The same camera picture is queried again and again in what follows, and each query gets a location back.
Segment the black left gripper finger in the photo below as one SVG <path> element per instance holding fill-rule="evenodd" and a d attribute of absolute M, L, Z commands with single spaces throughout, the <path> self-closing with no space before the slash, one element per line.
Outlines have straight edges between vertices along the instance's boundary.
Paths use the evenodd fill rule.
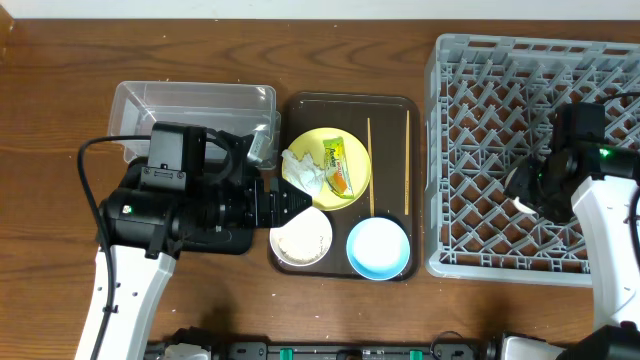
<path fill-rule="evenodd" d="M 281 202 L 287 206 L 311 206 L 313 203 L 309 194 L 284 178 L 277 179 L 277 192 Z"/>
<path fill-rule="evenodd" d="M 282 208 L 277 212 L 277 226 L 282 227 L 310 208 L 310 205 Z"/>

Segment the white bowl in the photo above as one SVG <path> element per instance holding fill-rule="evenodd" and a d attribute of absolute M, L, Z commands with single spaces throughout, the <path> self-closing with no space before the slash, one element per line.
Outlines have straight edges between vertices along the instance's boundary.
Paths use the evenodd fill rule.
<path fill-rule="evenodd" d="M 269 233 L 271 250 L 283 263 L 294 267 L 315 264 L 329 251 L 333 228 L 327 216 L 310 207 L 286 225 Z"/>

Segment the white rice pile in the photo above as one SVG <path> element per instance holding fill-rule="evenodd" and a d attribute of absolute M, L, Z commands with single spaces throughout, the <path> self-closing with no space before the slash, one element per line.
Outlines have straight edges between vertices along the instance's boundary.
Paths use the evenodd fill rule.
<path fill-rule="evenodd" d="M 277 248 L 292 263 L 307 264 L 319 258 L 325 249 L 328 237 L 321 230 L 312 227 L 307 231 L 304 225 L 287 226 L 274 234 Z"/>

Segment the green snack wrapper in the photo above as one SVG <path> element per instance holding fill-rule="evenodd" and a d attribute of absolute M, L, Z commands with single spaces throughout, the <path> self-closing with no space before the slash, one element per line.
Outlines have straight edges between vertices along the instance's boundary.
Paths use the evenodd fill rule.
<path fill-rule="evenodd" d="M 330 138 L 323 141 L 325 180 L 331 191 L 342 199 L 354 197 L 351 185 L 345 144 L 342 137 Z"/>

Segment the yellow plate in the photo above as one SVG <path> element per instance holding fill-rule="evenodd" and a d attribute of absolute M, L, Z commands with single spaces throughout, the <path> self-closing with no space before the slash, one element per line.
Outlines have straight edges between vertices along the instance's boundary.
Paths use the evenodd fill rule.
<path fill-rule="evenodd" d="M 368 150 L 362 142 L 351 133 L 338 128 L 315 128 L 304 132 L 295 138 L 288 146 L 298 158 L 306 152 L 313 157 L 316 165 L 324 167 L 323 141 L 330 138 L 342 137 L 345 144 L 348 172 L 354 191 L 352 199 L 342 199 L 336 196 L 325 183 L 320 194 L 313 197 L 313 206 L 322 211 L 335 211 L 354 204 L 367 190 L 369 185 L 370 163 Z"/>

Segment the light blue bowl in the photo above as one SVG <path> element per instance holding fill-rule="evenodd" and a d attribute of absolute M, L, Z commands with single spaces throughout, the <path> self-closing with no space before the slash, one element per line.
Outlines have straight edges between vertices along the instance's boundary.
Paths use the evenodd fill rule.
<path fill-rule="evenodd" d="M 354 226 L 345 250 L 352 269 L 373 281 L 399 276 L 411 256 L 409 238 L 403 228 L 383 217 L 368 218 Z"/>

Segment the wooden chopstick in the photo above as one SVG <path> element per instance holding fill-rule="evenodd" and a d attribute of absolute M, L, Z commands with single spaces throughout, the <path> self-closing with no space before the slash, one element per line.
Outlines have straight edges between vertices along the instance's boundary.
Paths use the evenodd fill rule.
<path fill-rule="evenodd" d="M 405 124 L 405 162 L 404 162 L 404 215 L 408 216 L 410 212 L 410 111 L 406 111 Z"/>
<path fill-rule="evenodd" d="M 374 193 L 374 174 L 373 174 L 373 142 L 371 119 L 367 118 L 367 150 L 370 163 L 369 175 L 369 213 L 370 217 L 375 216 L 375 193 Z"/>

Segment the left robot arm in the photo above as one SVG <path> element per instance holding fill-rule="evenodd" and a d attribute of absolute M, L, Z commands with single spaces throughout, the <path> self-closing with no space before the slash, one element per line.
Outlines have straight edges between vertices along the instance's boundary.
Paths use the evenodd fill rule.
<path fill-rule="evenodd" d="M 130 166 L 97 207 L 94 290 L 78 359 L 140 359 L 162 293 L 184 252 L 241 254 L 256 228 L 280 227 L 311 205 L 281 178 Z"/>

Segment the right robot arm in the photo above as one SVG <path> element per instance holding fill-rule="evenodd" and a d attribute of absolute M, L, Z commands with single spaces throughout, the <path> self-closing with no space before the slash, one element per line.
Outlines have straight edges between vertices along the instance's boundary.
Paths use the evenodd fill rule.
<path fill-rule="evenodd" d="M 523 335 L 490 342 L 488 359 L 636 359 L 639 356 L 639 154 L 602 144 L 530 158 L 506 178 L 517 209 L 548 220 L 576 218 L 586 244 L 594 331 L 560 348 Z"/>

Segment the black plastic tray bin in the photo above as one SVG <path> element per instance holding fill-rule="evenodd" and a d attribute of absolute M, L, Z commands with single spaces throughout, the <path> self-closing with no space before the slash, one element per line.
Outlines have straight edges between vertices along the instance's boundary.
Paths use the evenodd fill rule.
<path fill-rule="evenodd" d="M 252 229 L 196 230 L 183 240 L 187 252 L 242 255 L 252 246 Z"/>

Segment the clear plastic bin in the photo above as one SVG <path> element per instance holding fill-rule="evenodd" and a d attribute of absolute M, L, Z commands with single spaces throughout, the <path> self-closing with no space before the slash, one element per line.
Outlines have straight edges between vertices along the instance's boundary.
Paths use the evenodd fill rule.
<path fill-rule="evenodd" d="M 197 125 L 262 143 L 255 165 L 276 168 L 281 116 L 276 91 L 268 85 L 124 81 L 115 91 L 108 134 L 149 135 L 156 122 Z"/>

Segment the dark brown serving tray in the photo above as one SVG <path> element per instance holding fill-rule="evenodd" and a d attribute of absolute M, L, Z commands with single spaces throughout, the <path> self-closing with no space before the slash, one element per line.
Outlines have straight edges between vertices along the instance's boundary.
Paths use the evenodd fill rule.
<path fill-rule="evenodd" d="M 404 215 L 404 162 L 406 111 L 410 115 L 410 212 Z M 404 271 L 394 278 L 405 281 L 418 272 L 421 261 L 420 113 L 411 100 L 399 96 L 301 92 L 289 102 L 284 126 L 287 147 L 304 132 L 315 128 L 338 128 L 358 138 L 367 149 L 367 118 L 371 119 L 375 215 L 399 224 L 410 242 L 411 256 Z M 268 251 L 273 267 L 287 275 L 358 279 L 346 256 L 351 229 L 368 218 L 369 188 L 352 205 L 323 211 L 333 228 L 332 245 L 317 263 L 294 267 Z"/>

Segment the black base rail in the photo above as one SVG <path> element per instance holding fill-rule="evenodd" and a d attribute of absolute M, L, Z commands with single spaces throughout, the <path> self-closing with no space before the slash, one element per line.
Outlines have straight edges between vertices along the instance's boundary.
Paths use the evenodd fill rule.
<path fill-rule="evenodd" d="M 181 328 L 147 344 L 144 360 L 486 360 L 498 359 L 498 346 L 482 345 L 454 332 L 429 344 L 278 343 L 265 337 L 224 338 L 200 328 Z"/>

